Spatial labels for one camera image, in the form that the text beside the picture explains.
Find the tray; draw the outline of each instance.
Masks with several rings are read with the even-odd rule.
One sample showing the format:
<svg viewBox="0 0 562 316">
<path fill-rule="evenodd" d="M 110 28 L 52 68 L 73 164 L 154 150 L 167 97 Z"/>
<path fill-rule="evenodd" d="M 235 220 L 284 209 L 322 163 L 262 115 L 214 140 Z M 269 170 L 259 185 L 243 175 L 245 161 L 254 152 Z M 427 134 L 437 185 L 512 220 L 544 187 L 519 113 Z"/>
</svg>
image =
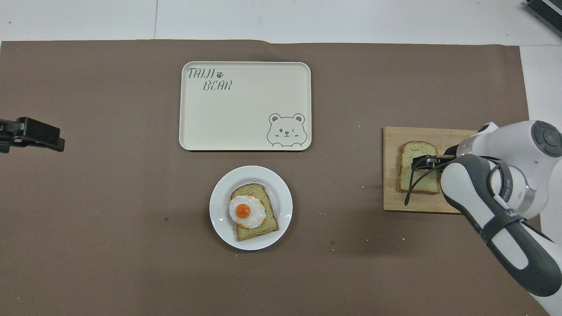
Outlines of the tray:
<svg viewBox="0 0 562 316">
<path fill-rule="evenodd" d="M 302 62 L 183 67 L 179 143 L 187 150 L 301 151 L 311 122 L 311 73 Z"/>
<path fill-rule="evenodd" d="M 385 127 L 383 129 L 383 209 L 459 214 L 459 211 L 445 201 L 442 193 L 436 195 L 415 193 L 411 195 L 408 205 L 404 205 L 406 193 L 396 190 L 400 147 L 410 141 L 424 141 L 433 144 L 437 152 L 443 154 L 447 148 L 459 144 L 474 133 L 475 130 L 465 129 Z"/>
</svg>

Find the toast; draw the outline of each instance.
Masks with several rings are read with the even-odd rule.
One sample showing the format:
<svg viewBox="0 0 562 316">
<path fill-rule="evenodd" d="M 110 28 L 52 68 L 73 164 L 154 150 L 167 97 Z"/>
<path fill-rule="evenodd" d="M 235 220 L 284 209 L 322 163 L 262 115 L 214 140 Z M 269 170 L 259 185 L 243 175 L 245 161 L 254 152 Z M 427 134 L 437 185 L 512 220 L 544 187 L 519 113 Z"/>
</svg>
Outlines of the toast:
<svg viewBox="0 0 562 316">
<path fill-rule="evenodd" d="M 265 187 L 258 183 L 245 184 L 234 190 L 230 199 L 238 195 L 253 195 L 259 198 L 265 206 L 265 221 L 256 228 L 243 228 L 236 225 L 236 240 L 243 241 L 252 237 L 267 234 L 269 232 L 279 230 L 279 225 L 275 219 L 275 214 L 273 214 L 273 207 L 271 207 L 271 201 L 269 200 L 269 195 L 265 192 Z"/>
<path fill-rule="evenodd" d="M 400 192 L 408 192 L 410 189 L 410 176 L 412 172 L 412 159 L 423 155 L 437 155 L 437 148 L 430 143 L 422 141 L 408 142 L 400 148 L 400 168 L 398 170 L 397 190 Z M 427 170 L 414 171 L 414 183 Z M 412 190 L 412 193 L 438 194 L 439 182 L 438 172 L 432 172 L 425 176 Z"/>
</svg>

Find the bear illustration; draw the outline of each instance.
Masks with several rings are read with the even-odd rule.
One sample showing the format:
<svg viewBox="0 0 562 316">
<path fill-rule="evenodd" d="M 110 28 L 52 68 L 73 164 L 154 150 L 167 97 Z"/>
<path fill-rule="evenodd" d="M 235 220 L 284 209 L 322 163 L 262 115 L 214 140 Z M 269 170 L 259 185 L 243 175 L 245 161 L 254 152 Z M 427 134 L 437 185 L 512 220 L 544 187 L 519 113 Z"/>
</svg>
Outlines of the bear illustration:
<svg viewBox="0 0 562 316">
<path fill-rule="evenodd" d="M 268 132 L 268 141 L 273 148 L 293 147 L 302 148 L 306 141 L 304 115 L 297 113 L 293 117 L 280 116 L 273 113 L 269 116 L 271 127 Z"/>
</svg>

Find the bread crust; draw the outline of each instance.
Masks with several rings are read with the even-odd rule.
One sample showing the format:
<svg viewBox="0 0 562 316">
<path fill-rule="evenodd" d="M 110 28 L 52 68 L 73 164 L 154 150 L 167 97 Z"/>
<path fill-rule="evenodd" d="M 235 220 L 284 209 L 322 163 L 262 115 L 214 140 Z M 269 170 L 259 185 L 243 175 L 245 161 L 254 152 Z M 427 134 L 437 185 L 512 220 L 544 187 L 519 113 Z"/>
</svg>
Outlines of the bread crust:
<svg viewBox="0 0 562 316">
<path fill-rule="evenodd" d="M 403 163 L 402 163 L 402 158 L 404 156 L 404 150 L 406 148 L 407 145 L 411 145 L 411 144 L 423 144 L 423 145 L 430 145 L 431 147 L 433 147 L 435 149 L 435 152 L 437 152 L 437 148 L 428 142 L 424 142 L 424 141 L 410 141 L 407 143 L 404 143 L 401 147 L 400 147 L 400 158 L 399 158 L 399 167 L 398 167 L 398 181 L 396 181 L 396 190 L 399 192 L 408 192 L 408 189 L 403 189 L 400 187 L 400 182 L 401 182 L 401 177 L 402 177 L 402 168 L 403 168 Z M 412 190 L 412 193 L 422 193 L 422 194 L 429 194 L 429 195 L 436 195 L 440 193 L 440 189 L 439 189 L 439 181 L 437 181 L 437 192 L 435 191 L 427 191 L 427 190 L 419 190 L 419 189 L 414 189 Z"/>
</svg>

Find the fried egg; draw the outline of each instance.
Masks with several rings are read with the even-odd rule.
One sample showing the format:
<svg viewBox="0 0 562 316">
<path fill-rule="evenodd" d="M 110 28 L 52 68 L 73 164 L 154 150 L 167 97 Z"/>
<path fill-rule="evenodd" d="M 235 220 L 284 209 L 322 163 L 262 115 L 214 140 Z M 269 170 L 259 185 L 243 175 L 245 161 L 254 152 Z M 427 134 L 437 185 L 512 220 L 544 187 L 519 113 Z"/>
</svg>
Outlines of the fried egg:
<svg viewBox="0 0 562 316">
<path fill-rule="evenodd" d="M 235 196 L 230 201 L 230 217 L 240 227 L 256 228 L 265 221 L 265 207 L 253 195 Z"/>
</svg>

